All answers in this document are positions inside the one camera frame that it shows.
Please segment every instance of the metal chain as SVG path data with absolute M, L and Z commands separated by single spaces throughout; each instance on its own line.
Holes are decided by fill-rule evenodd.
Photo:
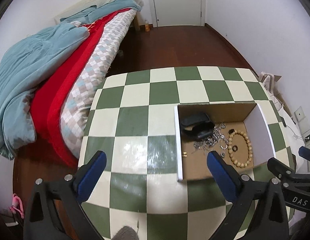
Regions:
M 196 151 L 198 151 L 199 149 L 203 148 L 204 153 L 207 152 L 209 150 L 209 148 L 214 147 L 215 144 L 217 144 L 219 141 L 223 140 L 225 142 L 225 147 L 223 147 L 220 144 L 220 147 L 225 150 L 227 148 L 228 145 L 228 138 L 225 137 L 225 135 L 223 135 L 221 133 L 221 129 L 225 129 L 225 123 L 221 123 L 218 126 L 215 126 L 213 129 L 213 134 L 212 136 L 206 137 L 204 139 L 202 139 L 201 141 L 195 141 L 194 142 L 194 148 Z

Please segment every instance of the wooden bead bracelet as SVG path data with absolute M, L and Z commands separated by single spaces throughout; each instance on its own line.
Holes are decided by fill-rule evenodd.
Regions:
M 233 143 L 233 137 L 234 137 L 235 134 L 239 134 L 239 135 L 243 136 L 245 141 L 246 141 L 246 143 L 247 143 L 248 159 L 247 159 L 247 161 L 245 163 L 240 163 L 233 156 L 232 143 Z M 252 149 L 251 141 L 249 140 L 247 134 L 242 132 L 242 131 L 234 130 L 234 132 L 232 132 L 230 134 L 230 136 L 228 138 L 228 147 L 227 148 L 228 148 L 228 154 L 230 155 L 231 161 L 233 162 L 234 165 L 236 165 L 239 168 L 246 168 L 248 166 L 248 164 L 251 162 L 252 158 L 253 158 L 253 149 Z

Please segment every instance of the cardboard box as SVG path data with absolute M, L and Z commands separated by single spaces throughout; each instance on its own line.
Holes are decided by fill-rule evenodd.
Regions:
M 256 103 L 226 103 L 226 104 L 197 104 L 197 105 L 178 105 L 174 108 L 175 129 L 176 129 L 176 152 L 177 152 L 177 177 L 181 180 L 197 180 L 211 178 L 212 174 L 207 168 L 207 151 L 194 148 L 194 141 L 181 136 L 179 120 L 199 112 L 207 113 L 215 125 L 224 122 L 225 129 L 221 133 L 228 137 L 230 129 L 240 130 L 247 133 L 252 148 L 253 160 L 246 168 L 236 167 L 228 154 L 228 150 L 223 150 L 225 142 L 220 141 L 209 151 L 215 150 L 219 154 L 224 152 L 224 161 L 231 164 L 236 171 L 243 172 L 266 163 L 269 158 L 275 157 L 275 149 L 271 138 L 265 116 L 259 104 Z M 233 153 L 235 158 L 245 163 L 248 158 L 247 144 L 241 135 L 234 135 L 233 146 L 238 146 L 238 151 Z M 182 153 L 187 152 L 187 157 L 182 157 Z

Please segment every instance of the white door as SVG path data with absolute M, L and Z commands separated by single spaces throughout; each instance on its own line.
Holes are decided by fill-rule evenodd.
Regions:
M 200 25 L 201 0 L 154 0 L 157 25 Z

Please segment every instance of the table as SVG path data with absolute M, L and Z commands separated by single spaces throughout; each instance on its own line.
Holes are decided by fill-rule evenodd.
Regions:
M 82 204 L 100 234 L 110 239 L 128 225 L 140 240 L 209 239 L 231 203 L 213 179 L 177 182 L 173 109 L 247 101 L 261 105 L 276 157 L 292 168 L 283 123 L 249 69 L 172 67 L 106 78 L 94 97 L 79 158 L 81 166 L 97 150 L 107 155 L 105 171 Z M 260 181 L 272 177 L 266 165 L 245 173 Z M 254 208 L 252 203 L 237 237 L 245 233 Z

